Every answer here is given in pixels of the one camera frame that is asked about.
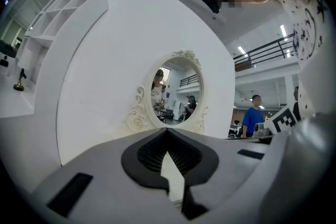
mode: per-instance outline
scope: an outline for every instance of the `white shelving unit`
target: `white shelving unit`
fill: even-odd
[[[29,50],[30,55],[33,55],[30,60],[30,70],[26,70],[27,79],[24,81],[26,87],[29,88],[27,89],[27,93],[30,94],[26,94],[26,99],[31,106],[34,107],[36,91],[37,89],[40,89],[39,84],[47,83],[47,81],[40,82],[40,72],[41,70],[43,70],[44,66],[48,66],[45,64],[45,58],[48,58],[49,50],[53,48],[53,46],[65,46],[64,44],[66,43],[67,39],[73,39],[71,35],[81,36],[78,39],[78,43],[72,45],[76,46],[77,48],[79,42],[85,36],[92,24],[94,24],[97,20],[95,12],[99,13],[99,16],[101,16],[101,14],[107,9],[107,0],[51,0],[46,5],[46,7],[36,16],[35,20],[28,28],[28,31],[25,33],[25,38],[17,53],[18,61],[21,55],[27,55],[27,53],[23,53],[24,50]],[[88,22],[86,24],[80,23],[82,19],[78,19],[77,23],[69,22],[70,19],[75,20],[75,17],[85,17],[86,15],[82,14],[82,12],[93,12],[94,15],[87,15]],[[43,59],[41,58],[39,53],[42,47],[48,49],[47,54],[44,56]],[[37,62],[41,63],[41,61],[42,65],[39,64],[39,66],[37,66],[34,70],[35,74],[37,73],[38,76],[38,80],[35,85],[32,81],[30,81],[30,76]]]

